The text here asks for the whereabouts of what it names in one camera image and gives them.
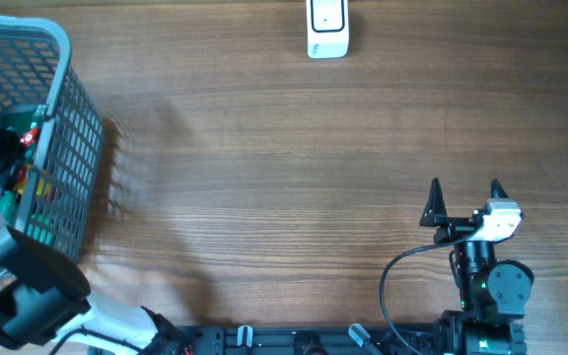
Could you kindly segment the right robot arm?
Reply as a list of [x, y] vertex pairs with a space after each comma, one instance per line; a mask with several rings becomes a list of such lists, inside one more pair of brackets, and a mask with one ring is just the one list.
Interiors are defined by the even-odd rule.
[[451, 270], [461, 309], [445, 311], [434, 325], [437, 354], [525, 354], [523, 327], [534, 274], [512, 259], [499, 260], [495, 247], [512, 239], [524, 219], [520, 205], [491, 181], [490, 197], [469, 217], [447, 213], [440, 181], [432, 179], [419, 225], [436, 230], [434, 245], [451, 247]]

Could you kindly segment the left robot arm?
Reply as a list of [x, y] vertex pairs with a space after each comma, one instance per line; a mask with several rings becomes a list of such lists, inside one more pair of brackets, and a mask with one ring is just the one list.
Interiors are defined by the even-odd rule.
[[[22, 153], [19, 136], [0, 129], [0, 163]], [[0, 345], [88, 346], [92, 354], [188, 354], [191, 344], [169, 320], [144, 307], [92, 292], [66, 256], [12, 228], [0, 211]]]

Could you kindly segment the red stick sachet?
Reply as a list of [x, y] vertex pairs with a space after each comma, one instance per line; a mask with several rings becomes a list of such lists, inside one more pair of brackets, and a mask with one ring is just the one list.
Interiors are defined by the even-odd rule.
[[39, 126], [35, 125], [21, 136], [20, 142], [25, 147], [30, 147], [37, 142], [38, 137], [39, 137]]

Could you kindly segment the green 3M gloves package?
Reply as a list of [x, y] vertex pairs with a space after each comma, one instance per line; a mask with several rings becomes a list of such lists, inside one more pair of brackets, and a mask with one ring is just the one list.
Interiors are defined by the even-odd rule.
[[[3, 127], [7, 130], [17, 133], [21, 139], [21, 136], [30, 130], [35, 125], [39, 126], [39, 136], [42, 131], [42, 127], [45, 121], [45, 112], [47, 107], [44, 105], [31, 105], [22, 104], [11, 107], [1, 118], [1, 123]], [[22, 195], [19, 195], [15, 190], [15, 184], [17, 182], [17, 175], [19, 170], [25, 164], [30, 166], [34, 163], [34, 158], [36, 155], [37, 142], [30, 146], [25, 147], [22, 143], [22, 147], [25, 149], [22, 161], [14, 168], [14, 175], [12, 179], [8, 182], [4, 191], [0, 193], [0, 212], [2, 213], [6, 222], [14, 226], [19, 214], [19, 209], [21, 205]]]

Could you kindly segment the green cap sauce bottle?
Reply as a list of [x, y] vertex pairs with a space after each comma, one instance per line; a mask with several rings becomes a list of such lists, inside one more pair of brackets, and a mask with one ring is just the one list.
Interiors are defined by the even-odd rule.
[[25, 186], [29, 182], [29, 170], [31, 166], [29, 164], [25, 164], [21, 167], [17, 175], [17, 182], [15, 184], [14, 190], [19, 194], [22, 195], [24, 193]]

